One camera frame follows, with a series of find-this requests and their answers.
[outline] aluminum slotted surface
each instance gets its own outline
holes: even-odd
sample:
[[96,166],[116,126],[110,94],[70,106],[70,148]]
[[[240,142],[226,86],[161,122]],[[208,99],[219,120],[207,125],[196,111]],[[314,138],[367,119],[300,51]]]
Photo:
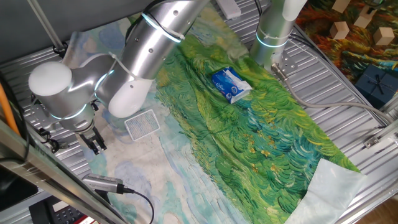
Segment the aluminum slotted surface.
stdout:
[[[215,1],[212,4],[219,15],[224,18],[227,25],[237,33],[247,48],[255,38],[258,11],[253,0],[236,0],[242,11],[241,17],[234,20],[226,20]],[[269,5],[270,0],[260,0],[263,10]],[[303,49],[308,47],[297,43]],[[337,70],[336,67],[328,69],[327,64],[322,64],[315,57],[304,52],[296,45],[289,42],[285,53],[296,63],[298,70],[290,73],[289,79],[299,97],[311,103],[333,103],[338,101],[366,102],[358,94],[347,79]],[[27,77],[35,66],[46,61],[59,61],[52,49],[43,50],[28,57],[0,65],[0,70],[5,74],[6,79],[12,85],[17,97],[23,107],[27,110],[29,117],[30,91],[27,86]],[[374,194],[380,192],[382,187],[398,177],[398,150],[395,144],[391,144],[385,150],[366,149],[363,142],[373,134],[378,133],[382,125],[373,118],[367,111],[361,108],[340,106],[337,108],[313,109],[304,108],[311,118],[326,132],[330,139],[349,157],[368,180],[351,203],[347,212],[366,203]],[[40,124],[32,123],[37,128]],[[70,131],[58,127],[56,139],[66,139],[69,142],[69,150],[59,152],[58,158],[71,164],[71,169],[77,173],[84,174],[88,168],[87,161],[81,151],[81,146],[76,137]],[[0,213],[0,223],[26,223],[30,220],[27,209],[28,203],[20,203],[15,209],[3,217]],[[373,208],[375,204],[366,207],[358,213],[362,215]]]

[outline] orange cable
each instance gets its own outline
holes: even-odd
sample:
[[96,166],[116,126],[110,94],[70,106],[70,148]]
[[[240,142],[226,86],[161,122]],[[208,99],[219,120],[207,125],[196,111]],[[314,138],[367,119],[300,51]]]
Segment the orange cable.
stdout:
[[0,105],[2,106],[2,110],[4,111],[4,115],[6,117],[8,126],[15,131],[19,136],[21,134],[19,133],[17,123],[15,122],[14,115],[11,110],[10,102],[8,102],[6,93],[4,92],[4,89],[2,88],[2,85],[0,84]]

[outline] wooden block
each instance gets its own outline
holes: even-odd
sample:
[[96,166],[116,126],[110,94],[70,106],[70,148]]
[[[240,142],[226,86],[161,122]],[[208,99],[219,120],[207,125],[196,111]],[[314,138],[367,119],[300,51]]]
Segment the wooden block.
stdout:
[[368,5],[366,5],[365,7],[363,7],[354,25],[366,28],[369,25],[369,23],[372,21],[372,18],[375,15],[376,11],[377,10],[371,10],[371,8]]
[[345,39],[349,33],[349,28],[346,22],[335,22],[330,29],[330,34],[335,40]]
[[344,10],[346,10],[350,1],[351,0],[336,0],[332,9],[334,9],[340,13],[343,13]]
[[389,45],[394,38],[394,31],[390,27],[380,27],[373,35],[376,45]]

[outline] small white mesh pad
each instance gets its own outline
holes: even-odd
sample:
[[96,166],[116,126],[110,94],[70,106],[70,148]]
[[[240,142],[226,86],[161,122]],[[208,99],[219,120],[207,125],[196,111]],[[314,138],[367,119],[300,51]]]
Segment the small white mesh pad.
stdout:
[[127,131],[133,141],[147,136],[160,129],[153,110],[146,111],[140,115],[130,118],[124,122]]

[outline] green swirl-patterned cloth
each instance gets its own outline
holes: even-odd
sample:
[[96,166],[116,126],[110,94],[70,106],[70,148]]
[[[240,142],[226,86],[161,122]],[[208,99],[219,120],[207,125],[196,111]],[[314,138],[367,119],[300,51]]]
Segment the green swirl-patterned cloth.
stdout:
[[[203,170],[244,217],[283,223],[321,158],[358,170],[272,75],[248,54],[237,54],[245,51],[206,8],[159,73],[156,96],[191,140]],[[225,67],[253,87],[233,105],[211,81]]]
[[[64,62],[78,67],[93,54],[120,53],[130,22],[74,34]],[[233,105],[211,81],[225,67],[253,88]],[[98,156],[83,151],[94,173],[123,179],[148,196],[156,223],[283,223],[304,198],[321,158],[358,171],[250,58],[211,5],[165,61],[143,106],[148,108],[161,129],[136,142],[124,120],[100,109],[95,123],[108,149]],[[147,223],[140,218],[150,212],[144,200],[110,200],[131,223]]]

